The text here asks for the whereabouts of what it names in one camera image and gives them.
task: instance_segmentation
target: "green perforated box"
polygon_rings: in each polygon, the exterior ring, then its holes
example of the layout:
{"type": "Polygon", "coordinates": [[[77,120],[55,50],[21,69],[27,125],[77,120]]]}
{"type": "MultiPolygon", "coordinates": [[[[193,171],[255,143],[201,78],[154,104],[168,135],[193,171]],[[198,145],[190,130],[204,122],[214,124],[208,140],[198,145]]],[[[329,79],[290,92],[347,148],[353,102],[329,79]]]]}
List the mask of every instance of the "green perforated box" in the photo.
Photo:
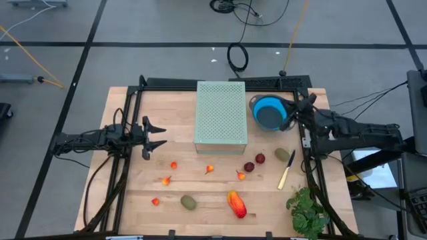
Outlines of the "green perforated box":
{"type": "Polygon", "coordinates": [[[197,83],[194,144],[197,153],[243,154],[248,144],[244,82],[197,83]]]}

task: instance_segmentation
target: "butcher block tabletop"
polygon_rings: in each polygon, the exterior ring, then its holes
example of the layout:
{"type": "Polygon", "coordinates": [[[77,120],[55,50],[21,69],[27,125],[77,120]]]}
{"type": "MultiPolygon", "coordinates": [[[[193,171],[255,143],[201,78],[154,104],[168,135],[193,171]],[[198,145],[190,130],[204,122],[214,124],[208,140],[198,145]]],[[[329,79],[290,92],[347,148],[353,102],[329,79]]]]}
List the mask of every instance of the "butcher block tabletop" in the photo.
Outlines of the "butcher block tabletop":
{"type": "MultiPolygon", "coordinates": [[[[113,123],[114,111],[123,108],[126,92],[127,87],[110,88],[101,127],[113,123]]],[[[318,96],[316,107],[329,108],[325,89],[309,89],[309,92],[318,96]]],[[[247,103],[258,94],[275,94],[293,100],[291,93],[247,92],[247,103]]],[[[119,234],[167,235],[174,229],[176,235],[261,237],[271,231],[274,237],[299,236],[292,228],[291,213],[286,209],[286,201],[295,188],[307,185],[305,173],[300,168],[303,155],[298,127],[284,132],[263,131],[256,125],[246,104],[248,145],[244,154],[200,155],[193,143],[195,104],[195,91],[143,92],[139,124],[142,124],[142,116],[148,116],[152,125],[167,129],[164,133],[151,134],[150,140],[167,140],[167,143],[158,147],[149,161],[141,156],[142,146],[133,148],[119,234]],[[282,190],[277,186],[287,163],[276,159],[274,150],[278,147],[289,153],[296,150],[282,190]],[[236,171],[244,172],[244,164],[255,162],[258,153],[266,156],[265,163],[255,163],[255,169],[245,172],[246,178],[239,180],[236,171]],[[174,161],[176,169],[171,168],[174,161]],[[205,174],[208,165],[214,166],[214,170],[205,174]],[[163,185],[161,180],[169,176],[170,184],[163,185]],[[237,191],[246,205],[248,214],[243,219],[236,217],[227,202],[230,190],[237,191]],[[196,209],[190,211],[183,207],[180,203],[183,195],[196,200],[196,209]],[[158,205],[151,202],[154,198],[159,199],[158,205]]],[[[117,114],[116,122],[119,123],[120,118],[117,114]]],[[[332,155],[340,157],[338,152],[332,155]]],[[[94,152],[87,182],[106,158],[106,152],[94,152]]],[[[91,219],[105,201],[112,162],[107,162],[91,184],[87,219],[91,219]]],[[[358,232],[342,165],[333,158],[323,160],[322,165],[332,207],[351,230],[358,232]]],[[[84,194],[76,230],[83,228],[83,200],[84,194]]],[[[107,230],[112,229],[115,208],[113,203],[107,230]]]]}

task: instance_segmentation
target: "knife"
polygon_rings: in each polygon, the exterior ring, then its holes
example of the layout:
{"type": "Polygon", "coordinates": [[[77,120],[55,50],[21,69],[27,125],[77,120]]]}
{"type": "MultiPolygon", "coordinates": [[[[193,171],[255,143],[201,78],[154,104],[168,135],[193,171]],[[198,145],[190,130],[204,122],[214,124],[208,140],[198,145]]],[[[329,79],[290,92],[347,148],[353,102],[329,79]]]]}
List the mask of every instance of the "knife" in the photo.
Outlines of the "knife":
{"type": "Polygon", "coordinates": [[[286,167],[285,172],[283,173],[282,178],[280,179],[280,182],[278,185],[279,190],[282,190],[283,186],[285,185],[286,177],[288,176],[288,171],[292,165],[292,162],[294,161],[294,157],[295,157],[295,150],[292,152],[291,157],[289,158],[288,166],[286,167]]]}

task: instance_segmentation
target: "concrete floor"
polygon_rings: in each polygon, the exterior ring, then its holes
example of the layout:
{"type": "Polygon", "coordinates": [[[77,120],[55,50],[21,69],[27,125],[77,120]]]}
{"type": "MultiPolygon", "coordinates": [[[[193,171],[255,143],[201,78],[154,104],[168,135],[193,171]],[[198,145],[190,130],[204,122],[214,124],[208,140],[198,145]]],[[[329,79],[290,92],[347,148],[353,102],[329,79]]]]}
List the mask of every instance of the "concrete floor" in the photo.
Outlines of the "concrete floor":
{"type": "MultiPolygon", "coordinates": [[[[20,41],[77,42],[81,47],[28,47],[66,86],[71,80],[101,0],[69,0],[66,9],[46,11],[12,30],[20,41]]],[[[243,24],[221,15],[208,0],[108,0],[95,42],[229,43],[237,41],[243,24]]],[[[393,0],[413,44],[427,44],[423,0],[393,0]]],[[[304,1],[291,0],[284,17],[269,27],[248,27],[243,42],[289,43],[304,1]]],[[[275,19],[283,0],[254,1],[264,22],[275,19]]],[[[0,1],[0,25],[8,28],[39,8],[14,8],[0,1]]],[[[244,12],[238,12],[242,18],[244,12]]],[[[296,43],[405,44],[385,0],[310,1],[296,43]]],[[[111,86],[137,83],[138,76],[224,81],[235,77],[227,49],[216,47],[92,47],[64,132],[99,127],[111,86]]],[[[250,62],[242,77],[274,76],[283,67],[286,48],[248,48],[250,62]]],[[[427,50],[417,50],[427,63],[427,50]]],[[[232,52],[236,63],[241,53],[232,52]]],[[[370,94],[406,80],[415,65],[407,49],[292,49],[289,75],[310,75],[314,87],[326,88],[330,103],[370,94]]],[[[18,47],[0,43],[0,72],[45,75],[18,47]]],[[[51,85],[1,84],[0,102],[13,105],[15,116],[0,137],[0,239],[15,236],[33,184],[43,162],[67,90],[51,85]]],[[[342,113],[356,104],[334,110],[342,113]]],[[[412,135],[408,91],[401,87],[377,102],[361,122],[397,123],[404,137],[412,135]]],[[[89,164],[91,154],[69,155],[89,164]]],[[[80,205],[87,169],[53,160],[26,236],[70,233],[80,205]]],[[[396,214],[354,203],[361,234],[387,237],[397,233],[396,214]]]]}

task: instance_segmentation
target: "blue bowl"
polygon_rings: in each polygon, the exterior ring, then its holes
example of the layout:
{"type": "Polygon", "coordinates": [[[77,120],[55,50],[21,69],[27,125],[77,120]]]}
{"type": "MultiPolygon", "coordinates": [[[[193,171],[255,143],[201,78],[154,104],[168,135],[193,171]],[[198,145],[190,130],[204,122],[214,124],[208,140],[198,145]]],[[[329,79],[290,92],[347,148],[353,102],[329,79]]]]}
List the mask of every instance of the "blue bowl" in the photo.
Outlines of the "blue bowl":
{"type": "Polygon", "coordinates": [[[256,95],[249,102],[252,117],[255,122],[266,131],[277,131],[286,120],[288,113],[277,95],[256,95]]]}

